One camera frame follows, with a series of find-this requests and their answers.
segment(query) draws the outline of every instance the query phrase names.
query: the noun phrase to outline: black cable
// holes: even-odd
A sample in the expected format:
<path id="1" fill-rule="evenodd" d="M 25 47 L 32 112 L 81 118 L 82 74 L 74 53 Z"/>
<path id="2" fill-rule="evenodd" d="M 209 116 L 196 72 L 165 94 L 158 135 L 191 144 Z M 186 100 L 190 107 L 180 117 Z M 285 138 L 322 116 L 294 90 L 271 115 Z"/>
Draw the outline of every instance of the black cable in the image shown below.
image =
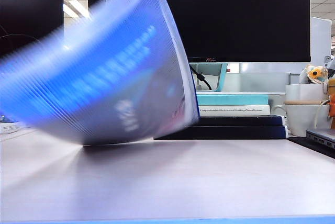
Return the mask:
<path id="1" fill-rule="evenodd" d="M 194 72 L 194 74 L 197 75 L 197 78 L 198 78 L 200 81 L 204 82 L 204 83 L 208 86 L 208 88 L 211 90 L 211 87 L 210 87 L 209 83 L 205 80 L 205 77 L 204 77 L 203 75 L 197 73 L 196 70 L 194 70 L 193 67 L 192 67 L 191 65 L 190 65 L 189 67 L 190 67 L 191 70 Z"/>
<path id="2" fill-rule="evenodd" d="M 6 36 L 9 35 L 7 30 L 5 30 L 5 28 L 1 24 L 0 24 L 0 28 L 3 30 L 3 32 L 6 34 Z M 9 41 L 10 47 L 12 48 L 12 50 L 14 50 L 13 42 L 10 39 L 8 39 L 8 41 Z"/>
<path id="3" fill-rule="evenodd" d="M 2 38 L 6 38 L 6 37 L 11 37 L 11 36 L 23 36 L 23 37 L 28 37 L 28 38 L 33 39 L 33 40 L 39 42 L 40 44 L 42 44 L 42 42 L 41 42 L 40 40 L 38 40 L 36 37 L 30 36 L 30 35 L 26 35 L 26 34 L 7 34 L 7 35 L 5 35 L 5 36 L 0 37 L 0 39 L 2 39 Z"/>

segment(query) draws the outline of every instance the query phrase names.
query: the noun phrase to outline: computer monitor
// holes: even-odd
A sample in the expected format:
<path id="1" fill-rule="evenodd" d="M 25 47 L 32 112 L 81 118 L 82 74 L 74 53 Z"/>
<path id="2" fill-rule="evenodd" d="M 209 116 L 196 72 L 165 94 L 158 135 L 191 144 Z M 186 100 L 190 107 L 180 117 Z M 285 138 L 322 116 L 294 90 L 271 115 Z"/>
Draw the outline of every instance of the computer monitor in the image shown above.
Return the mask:
<path id="1" fill-rule="evenodd" d="M 63 0 L 0 0 L 0 58 L 63 24 Z"/>
<path id="2" fill-rule="evenodd" d="M 189 62 L 309 62 L 310 0 L 167 0 Z"/>

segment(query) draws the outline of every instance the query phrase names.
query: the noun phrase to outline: white cup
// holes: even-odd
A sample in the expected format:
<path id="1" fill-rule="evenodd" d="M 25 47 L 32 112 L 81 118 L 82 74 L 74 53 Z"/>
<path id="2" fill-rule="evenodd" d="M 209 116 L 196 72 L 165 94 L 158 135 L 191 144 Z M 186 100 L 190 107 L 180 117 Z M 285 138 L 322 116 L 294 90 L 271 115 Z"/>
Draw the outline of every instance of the white cup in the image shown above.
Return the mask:
<path id="1" fill-rule="evenodd" d="M 286 85 L 286 101 L 328 99 L 326 84 L 288 84 Z"/>
<path id="2" fill-rule="evenodd" d="M 314 128 L 315 116 L 319 105 L 277 105 L 273 110 L 280 108 L 286 111 L 287 124 L 292 135 L 305 137 L 306 130 Z M 322 105 L 316 128 L 330 129 L 332 118 L 328 118 L 329 105 Z"/>

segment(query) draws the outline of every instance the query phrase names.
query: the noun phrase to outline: desk surface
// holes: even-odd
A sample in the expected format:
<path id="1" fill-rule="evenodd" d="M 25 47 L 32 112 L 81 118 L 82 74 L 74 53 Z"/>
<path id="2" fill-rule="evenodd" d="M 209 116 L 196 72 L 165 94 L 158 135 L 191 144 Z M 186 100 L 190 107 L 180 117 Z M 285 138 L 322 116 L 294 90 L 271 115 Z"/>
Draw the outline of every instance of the desk surface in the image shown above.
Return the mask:
<path id="1" fill-rule="evenodd" d="M 287 140 L 1 142 L 2 221 L 335 214 L 335 160 Z"/>

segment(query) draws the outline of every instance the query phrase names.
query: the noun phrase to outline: laptop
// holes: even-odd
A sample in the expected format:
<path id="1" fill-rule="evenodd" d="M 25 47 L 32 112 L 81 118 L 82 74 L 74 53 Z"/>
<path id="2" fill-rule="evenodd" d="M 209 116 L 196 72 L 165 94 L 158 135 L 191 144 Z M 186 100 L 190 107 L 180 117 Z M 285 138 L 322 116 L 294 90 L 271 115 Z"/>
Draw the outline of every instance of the laptop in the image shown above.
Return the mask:
<path id="1" fill-rule="evenodd" d="M 335 149 L 335 129 L 307 129 L 306 137 Z"/>

